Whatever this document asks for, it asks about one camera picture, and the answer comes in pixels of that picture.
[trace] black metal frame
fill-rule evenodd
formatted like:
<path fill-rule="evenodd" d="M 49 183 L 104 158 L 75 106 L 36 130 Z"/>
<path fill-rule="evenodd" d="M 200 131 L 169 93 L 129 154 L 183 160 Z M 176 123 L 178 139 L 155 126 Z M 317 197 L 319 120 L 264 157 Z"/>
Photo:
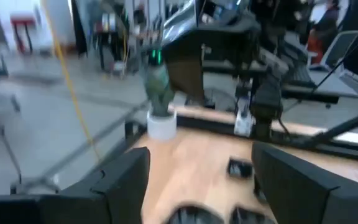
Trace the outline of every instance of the black metal frame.
<path fill-rule="evenodd" d="M 317 152 L 358 161 L 358 143 L 333 139 L 340 134 L 358 127 L 358 117 L 346 121 L 345 123 L 342 123 L 324 133 L 315 134 L 314 136 L 291 134 L 291 137 L 288 138 L 285 133 L 272 131 L 272 137 L 270 139 L 238 136 L 234 134 L 234 124 L 211 121 L 208 119 L 192 118 L 182 115 L 177 116 L 177 125 L 178 127 L 183 128 L 200 129 L 203 131 L 210 131 L 213 133 L 235 136 L 253 141 L 263 141 L 280 146 L 295 147 L 299 150 Z M 146 132 L 147 128 L 144 124 L 140 124 L 137 121 L 126 121 L 125 138 L 111 149 L 111 153 L 104 159 L 101 166 L 105 162 L 116 158 L 130 149 Z"/>

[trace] gray floor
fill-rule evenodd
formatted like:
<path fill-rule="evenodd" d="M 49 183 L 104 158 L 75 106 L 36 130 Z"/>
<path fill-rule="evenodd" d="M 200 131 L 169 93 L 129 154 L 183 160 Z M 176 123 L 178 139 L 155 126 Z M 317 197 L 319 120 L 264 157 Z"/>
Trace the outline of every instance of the gray floor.
<path fill-rule="evenodd" d="M 81 125 L 65 86 L 57 60 L 40 58 L 9 58 L 10 72 L 15 76 L 33 75 L 53 79 L 45 84 L 22 80 L 0 82 L 0 121 L 19 158 L 24 176 L 36 177 L 54 163 L 71 153 L 86 141 Z M 92 135 L 124 116 L 133 106 L 145 100 L 142 80 L 127 77 L 124 80 L 106 79 L 97 70 L 97 62 L 87 59 L 68 59 L 71 79 L 78 95 L 79 106 Z M 348 84 L 358 92 L 358 85 Z M 235 83 L 228 77 L 205 76 L 206 87 L 216 87 L 234 93 Z M 22 106 L 16 114 L 9 103 L 9 95 L 15 94 Z M 178 96 L 177 102 L 183 102 Z M 285 107 L 293 101 L 285 101 Z M 358 99 L 343 99 L 330 110 L 319 103 L 303 103 L 286 113 L 285 121 L 325 128 L 339 124 L 358 114 Z M 145 112 L 135 115 L 144 119 Z M 124 135 L 123 127 L 113 131 L 97 144 L 103 155 Z M 93 152 L 87 152 L 68 164 L 52 177 L 61 187 L 79 180 L 96 163 Z M 9 193 L 9 184 L 16 180 L 16 173 L 0 140 L 0 194 Z"/>

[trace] yellow cable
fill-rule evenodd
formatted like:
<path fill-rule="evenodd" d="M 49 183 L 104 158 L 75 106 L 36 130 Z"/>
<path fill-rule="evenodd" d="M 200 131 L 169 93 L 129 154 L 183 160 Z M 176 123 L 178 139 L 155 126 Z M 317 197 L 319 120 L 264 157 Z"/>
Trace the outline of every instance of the yellow cable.
<path fill-rule="evenodd" d="M 50 31 L 52 33 L 53 44 L 54 44 L 55 49 L 57 51 L 57 56 L 59 58 L 60 65 L 62 66 L 62 72 L 63 72 L 63 74 L 65 76 L 65 80 L 66 80 L 66 83 L 67 83 L 67 88 L 70 91 L 70 95 L 71 95 L 71 98 L 72 98 L 73 103 L 74 103 L 74 108 L 75 108 L 76 115 L 77 115 L 78 119 L 80 120 L 81 126 L 83 128 L 84 133 L 85 133 L 85 136 L 86 136 L 89 144 L 93 148 L 93 151 L 94 151 L 94 153 L 96 155 L 96 159 L 98 160 L 98 163 L 99 163 L 101 161 L 101 156 L 99 155 L 98 150 L 96 149 L 96 145 L 93 142 L 93 138 L 92 138 L 92 136 L 91 136 L 91 134 L 89 132 L 88 127 L 86 126 L 85 120 L 84 120 L 84 118 L 82 116 L 82 112 L 80 110 L 80 107 L 78 106 L 78 100 L 77 100 L 77 97 L 75 96 L 73 82 L 70 79 L 70 74 L 68 73 L 67 65 L 66 65 L 65 59 L 63 57 L 62 48 L 60 46 L 59 41 L 57 40 L 57 36 L 55 35 L 55 31 L 53 29 L 52 21 L 50 20 L 49 10 L 46 7 L 46 0 L 41 0 L 41 3 L 42 3 L 42 7 L 45 9 L 45 15 L 46 15 L 46 18 L 47 18 L 48 26 L 49 26 Z"/>

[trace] wooden tabletop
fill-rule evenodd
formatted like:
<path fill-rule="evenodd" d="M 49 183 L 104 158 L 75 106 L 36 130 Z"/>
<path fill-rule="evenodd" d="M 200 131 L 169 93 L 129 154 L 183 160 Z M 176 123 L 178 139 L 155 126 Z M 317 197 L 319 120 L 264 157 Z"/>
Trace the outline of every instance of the wooden tabletop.
<path fill-rule="evenodd" d="M 215 116 L 227 122 L 234 119 L 229 114 L 216 111 L 176 109 L 178 113 L 188 116 Z M 287 127 L 290 131 L 304 134 L 321 131 L 300 124 L 287 124 Z M 358 142 L 358 134 L 345 136 L 347 140 Z M 145 135 L 134 147 L 142 146 L 147 146 L 151 153 L 149 185 L 142 210 L 145 224 L 162 223 L 174 209 L 186 203 L 208 207 L 225 222 L 236 205 L 262 212 L 274 219 L 271 210 L 254 197 L 252 180 L 236 180 L 226 175 L 230 157 L 251 161 L 252 141 L 178 128 L 175 139 L 161 142 Z M 284 147 L 281 149 L 358 182 L 358 161 Z"/>

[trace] red stool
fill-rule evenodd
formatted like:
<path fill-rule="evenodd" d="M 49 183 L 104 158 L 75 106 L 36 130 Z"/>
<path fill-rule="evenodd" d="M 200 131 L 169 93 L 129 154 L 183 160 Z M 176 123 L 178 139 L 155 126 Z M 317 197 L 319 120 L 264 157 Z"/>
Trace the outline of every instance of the red stool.
<path fill-rule="evenodd" d="M 19 26 L 24 26 L 27 41 L 29 43 L 30 54 L 32 54 L 32 42 L 29 34 L 29 26 L 35 26 L 35 19 L 32 16 L 11 16 L 11 24 L 15 32 L 15 40 L 19 52 L 24 54 L 25 48 L 17 28 Z"/>

